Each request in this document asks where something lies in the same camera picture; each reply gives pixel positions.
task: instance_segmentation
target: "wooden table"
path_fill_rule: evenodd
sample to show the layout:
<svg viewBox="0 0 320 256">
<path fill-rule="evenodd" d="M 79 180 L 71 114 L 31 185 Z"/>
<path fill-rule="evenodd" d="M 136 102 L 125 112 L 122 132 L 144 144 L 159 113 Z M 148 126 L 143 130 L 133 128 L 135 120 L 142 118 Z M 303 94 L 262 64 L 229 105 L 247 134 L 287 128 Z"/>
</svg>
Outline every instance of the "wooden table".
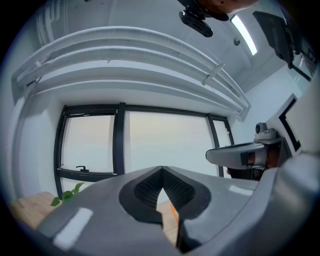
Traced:
<svg viewBox="0 0 320 256">
<path fill-rule="evenodd" d="M 15 219 L 36 229 L 44 218 L 55 209 L 50 206 L 54 198 L 53 194 L 42 192 L 10 202 L 9 209 Z"/>
<path fill-rule="evenodd" d="M 15 219 L 36 229 L 44 218 L 55 209 L 55 207 L 50 206 L 53 199 L 53 194 L 42 192 L 10 202 L 9 208 Z M 165 236 L 175 246 L 178 234 L 178 222 L 173 214 L 174 209 L 172 207 L 171 202 L 168 200 L 159 203 L 156 210 L 162 214 Z"/>
</svg>

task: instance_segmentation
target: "ceiling light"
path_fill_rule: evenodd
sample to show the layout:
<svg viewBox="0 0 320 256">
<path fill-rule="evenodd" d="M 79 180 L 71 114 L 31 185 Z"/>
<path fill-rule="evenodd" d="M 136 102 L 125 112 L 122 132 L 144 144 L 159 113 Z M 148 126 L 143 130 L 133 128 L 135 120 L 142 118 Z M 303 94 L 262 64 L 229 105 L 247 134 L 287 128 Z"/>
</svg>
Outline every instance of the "ceiling light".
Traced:
<svg viewBox="0 0 320 256">
<path fill-rule="evenodd" d="M 230 20 L 235 27 L 239 30 L 240 34 L 244 38 L 246 44 L 248 45 L 252 55 L 255 55 L 257 53 L 257 48 L 255 46 L 254 41 L 252 41 L 252 38 L 246 29 L 245 25 L 242 23 L 241 19 L 237 15 L 233 16 Z"/>
</svg>

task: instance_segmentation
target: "window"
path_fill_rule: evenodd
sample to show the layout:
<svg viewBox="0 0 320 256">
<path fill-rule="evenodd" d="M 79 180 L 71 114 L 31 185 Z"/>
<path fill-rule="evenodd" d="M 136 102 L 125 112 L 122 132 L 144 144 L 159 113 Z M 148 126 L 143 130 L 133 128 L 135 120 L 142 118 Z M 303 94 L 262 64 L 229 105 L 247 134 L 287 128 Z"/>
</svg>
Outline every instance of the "window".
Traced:
<svg viewBox="0 0 320 256">
<path fill-rule="evenodd" d="M 79 182 L 85 182 L 83 189 L 152 166 L 223 176 L 206 152 L 233 144 L 229 130 L 226 117 L 187 110 L 125 103 L 64 106 L 54 143 L 58 196 Z M 162 192 L 159 199 L 168 198 Z"/>
<path fill-rule="evenodd" d="M 119 108 L 120 105 L 63 108 L 54 144 L 54 178 L 59 197 L 79 182 L 85 182 L 83 189 L 124 174 L 123 164 L 117 164 L 121 161 L 116 153 L 118 141 L 114 139 L 122 140 Z"/>
<path fill-rule="evenodd" d="M 175 166 L 217 176 L 216 166 L 206 159 L 214 143 L 205 117 L 126 111 L 125 126 L 127 173 L 152 166 Z"/>
<path fill-rule="evenodd" d="M 61 167 L 80 172 L 113 173 L 114 115 L 71 117 L 63 134 Z"/>
</svg>

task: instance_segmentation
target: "white ceiling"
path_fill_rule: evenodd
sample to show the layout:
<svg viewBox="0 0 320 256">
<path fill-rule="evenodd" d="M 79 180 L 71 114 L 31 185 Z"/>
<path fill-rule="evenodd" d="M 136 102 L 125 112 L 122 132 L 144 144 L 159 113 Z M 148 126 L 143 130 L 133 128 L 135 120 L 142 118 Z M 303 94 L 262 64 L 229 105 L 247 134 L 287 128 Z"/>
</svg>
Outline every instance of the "white ceiling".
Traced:
<svg viewBox="0 0 320 256">
<path fill-rule="evenodd" d="M 244 92 L 285 64 L 269 47 L 252 15 L 257 10 L 279 15 L 279 9 L 266 0 L 237 13 L 257 48 L 254 56 L 230 21 L 206 19 L 213 30 L 210 38 L 184 25 L 178 15 L 183 6 L 177 0 L 68 0 L 67 5 L 64 2 L 62 0 L 60 5 L 60 19 L 52 23 L 54 39 L 104 26 L 131 26 L 159 31 L 191 44 L 216 62 L 225 63 L 224 69 Z M 241 39 L 239 46 L 233 43 L 236 36 Z"/>
</svg>

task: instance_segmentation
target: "black window frame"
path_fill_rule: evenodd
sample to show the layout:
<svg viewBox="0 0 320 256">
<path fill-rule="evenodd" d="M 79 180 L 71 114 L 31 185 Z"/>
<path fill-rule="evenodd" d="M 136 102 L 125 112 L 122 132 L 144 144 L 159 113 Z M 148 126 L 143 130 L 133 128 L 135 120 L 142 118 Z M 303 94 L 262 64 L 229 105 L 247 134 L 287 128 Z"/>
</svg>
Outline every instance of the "black window frame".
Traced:
<svg viewBox="0 0 320 256">
<path fill-rule="evenodd" d="M 64 140 L 64 133 L 68 118 L 92 117 L 92 116 L 114 115 L 113 136 L 112 136 L 112 162 L 113 173 L 110 172 L 84 172 L 62 168 L 61 153 Z M 54 180 L 57 194 L 62 199 L 61 178 L 84 182 L 98 182 L 125 173 L 123 160 L 123 133 L 124 133 L 125 106 L 121 104 L 98 104 L 98 105 L 77 105 L 64 106 L 58 121 L 53 153 Z"/>
<path fill-rule="evenodd" d="M 96 105 L 77 105 L 67 106 L 62 109 L 56 135 L 54 141 L 54 153 L 53 153 L 53 168 L 56 190 L 59 198 L 62 198 L 62 185 L 61 178 L 67 178 L 71 180 L 78 180 L 84 182 L 97 182 L 104 179 L 109 179 L 118 175 L 125 174 L 125 158 L 124 158 L 124 124 L 126 111 L 140 111 L 140 112 L 153 112 L 153 113 L 166 113 L 166 114 L 178 114 L 195 117 L 207 118 L 213 137 L 215 148 L 219 148 L 219 139 L 215 124 L 213 121 L 224 122 L 225 128 L 229 132 L 229 138 L 231 145 L 234 145 L 234 139 L 232 136 L 231 128 L 228 119 L 224 116 L 218 116 L 211 113 L 202 113 L 190 110 L 183 110 L 177 108 L 157 107 L 157 106 L 145 106 L 145 105 L 126 105 L 121 102 L 119 104 L 96 104 Z M 69 170 L 61 168 L 61 152 L 63 146 L 63 136 L 66 128 L 67 118 L 76 117 L 88 117 L 88 116 L 105 116 L 114 115 L 113 124 L 113 138 L 112 138 L 112 162 L 113 173 L 103 172 L 83 172 L 77 170 Z M 222 166 L 218 167 L 219 176 L 224 177 L 224 170 Z"/>
</svg>

